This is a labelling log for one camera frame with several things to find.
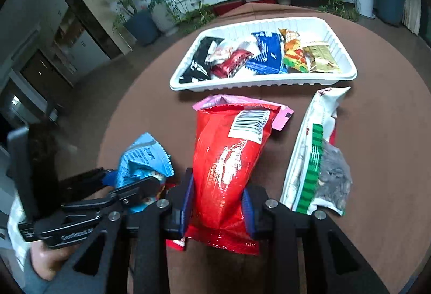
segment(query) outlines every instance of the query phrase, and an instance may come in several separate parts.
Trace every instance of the red wrapper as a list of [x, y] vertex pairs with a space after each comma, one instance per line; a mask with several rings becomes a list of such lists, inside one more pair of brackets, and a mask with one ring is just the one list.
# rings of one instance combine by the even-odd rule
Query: red wrapper
[[231, 78], [251, 57], [253, 54], [247, 50], [235, 50], [225, 62], [215, 65], [212, 72], [219, 78]]
[[224, 104], [197, 112], [195, 200], [186, 237], [241, 254], [258, 254], [241, 211], [243, 190], [280, 107]]

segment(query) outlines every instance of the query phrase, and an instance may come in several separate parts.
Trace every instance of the brown table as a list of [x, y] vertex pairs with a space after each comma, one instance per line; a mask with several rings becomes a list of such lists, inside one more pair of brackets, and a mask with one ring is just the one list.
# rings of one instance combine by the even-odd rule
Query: brown table
[[[380, 275], [398, 293], [424, 259], [431, 239], [431, 96], [410, 63], [378, 35], [326, 13], [247, 4], [214, 25], [273, 17], [316, 16], [338, 35], [358, 69], [338, 111], [336, 145], [350, 165], [353, 187], [344, 217], [331, 215]], [[262, 86], [213, 92], [173, 92], [169, 79], [197, 32], [157, 58], [118, 104], [100, 147], [98, 164], [115, 168], [122, 151], [150, 132], [172, 155], [177, 174], [192, 165], [196, 113], [191, 105], [216, 94], [279, 102], [294, 115], [273, 132], [252, 181], [278, 199], [298, 130], [313, 94], [324, 86]], [[262, 293], [263, 257], [247, 257], [190, 242], [168, 252], [172, 293]]]

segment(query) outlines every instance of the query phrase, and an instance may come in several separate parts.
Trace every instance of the clear plastic bag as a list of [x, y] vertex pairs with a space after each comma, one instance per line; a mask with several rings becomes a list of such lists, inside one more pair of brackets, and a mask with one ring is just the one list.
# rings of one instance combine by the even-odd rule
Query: clear plastic bag
[[323, 154], [320, 162], [318, 186], [308, 214], [311, 208], [313, 208], [311, 211], [313, 212], [317, 206], [324, 206], [343, 215], [353, 183], [350, 167], [337, 147], [326, 140], [323, 140], [322, 143]]

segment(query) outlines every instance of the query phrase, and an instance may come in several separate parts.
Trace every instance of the metal bolt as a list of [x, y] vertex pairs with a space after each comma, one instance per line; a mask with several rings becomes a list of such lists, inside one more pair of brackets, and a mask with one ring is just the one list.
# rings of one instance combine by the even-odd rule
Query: metal bolt
[[167, 199], [159, 199], [156, 203], [159, 208], [164, 208], [169, 205], [169, 201]]
[[267, 199], [265, 205], [268, 208], [275, 208], [279, 203], [275, 199]]
[[118, 211], [112, 211], [108, 215], [108, 219], [111, 221], [117, 221], [121, 217], [121, 214]]
[[326, 212], [324, 212], [323, 210], [317, 210], [314, 213], [314, 216], [316, 217], [317, 220], [323, 220], [323, 219], [326, 219]]

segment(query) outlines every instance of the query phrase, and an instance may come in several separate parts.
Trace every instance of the barcode label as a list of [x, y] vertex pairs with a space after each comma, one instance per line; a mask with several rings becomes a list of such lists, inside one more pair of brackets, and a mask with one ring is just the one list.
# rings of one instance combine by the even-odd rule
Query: barcode label
[[262, 144], [263, 127], [268, 122], [270, 110], [242, 110], [235, 117], [228, 137], [244, 138]]

